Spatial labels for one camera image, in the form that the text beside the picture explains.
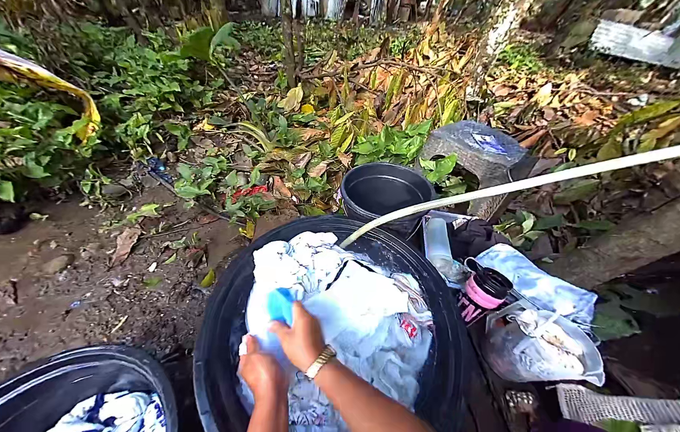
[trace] mud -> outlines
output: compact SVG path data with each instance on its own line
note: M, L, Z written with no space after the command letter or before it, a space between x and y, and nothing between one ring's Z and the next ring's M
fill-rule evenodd
M100 211L80 201L39 203L34 209L47 220L0 235L0 382L35 360L90 344L129 344L158 359L186 355L211 292L199 281L209 266L217 274L224 271L248 243L238 226L183 209L160 186L121 208ZM141 223L144 233L178 232L143 234L126 261L110 268L123 228L102 230L103 224L121 221L146 203L166 207L159 209L161 218ZM180 238L197 240L165 264L174 253L165 242ZM192 261L199 258L195 267Z

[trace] plastic bottle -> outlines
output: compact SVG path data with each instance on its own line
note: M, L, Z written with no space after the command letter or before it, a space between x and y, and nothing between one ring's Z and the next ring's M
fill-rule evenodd
M452 260L449 246L447 221L442 218L431 218L425 224L425 258L447 279L457 279L460 272Z

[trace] black bucket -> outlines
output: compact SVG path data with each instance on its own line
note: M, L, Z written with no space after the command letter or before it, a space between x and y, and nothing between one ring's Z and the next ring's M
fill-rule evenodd
M403 165L370 162L345 174L340 185L345 214L369 222L383 214L436 199L433 185L422 174ZM383 228L409 238L427 211L388 222Z
M172 387L144 351L102 345L52 356L0 385L0 432L46 432L76 404L100 393L158 393L167 432L177 431Z
M239 398L236 375L238 346L246 333L245 308L255 262L252 252L273 240L291 240L301 232L333 232L344 240L362 223L342 216L302 218L269 231L242 250L212 291L193 353L196 404L206 432L245 432L249 415ZM422 254L387 231L374 229L348 250L366 254L375 264L412 274L421 284L433 311L435 333L431 352L421 371L415 411L436 430L460 430L467 408L467 368L477 364L476 352L460 321L455 297L441 275Z

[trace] wristwatch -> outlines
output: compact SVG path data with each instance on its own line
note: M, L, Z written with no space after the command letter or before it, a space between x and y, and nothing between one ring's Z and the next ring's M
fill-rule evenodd
M321 350L321 354L318 355L316 361L314 361L313 364L305 371L305 376L311 380L316 378L318 371L321 370L325 364L329 363L329 360L335 358L336 356L337 352L335 349L331 345L326 344L324 349Z

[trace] blue and white cloth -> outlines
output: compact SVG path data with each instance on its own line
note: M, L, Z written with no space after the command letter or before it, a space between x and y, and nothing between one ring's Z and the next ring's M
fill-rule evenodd
M158 394L119 391L78 402L47 432L166 432Z
M559 312L590 330L598 294L547 274L508 244L495 244L479 254L476 261L502 273L513 282L514 289L537 308Z

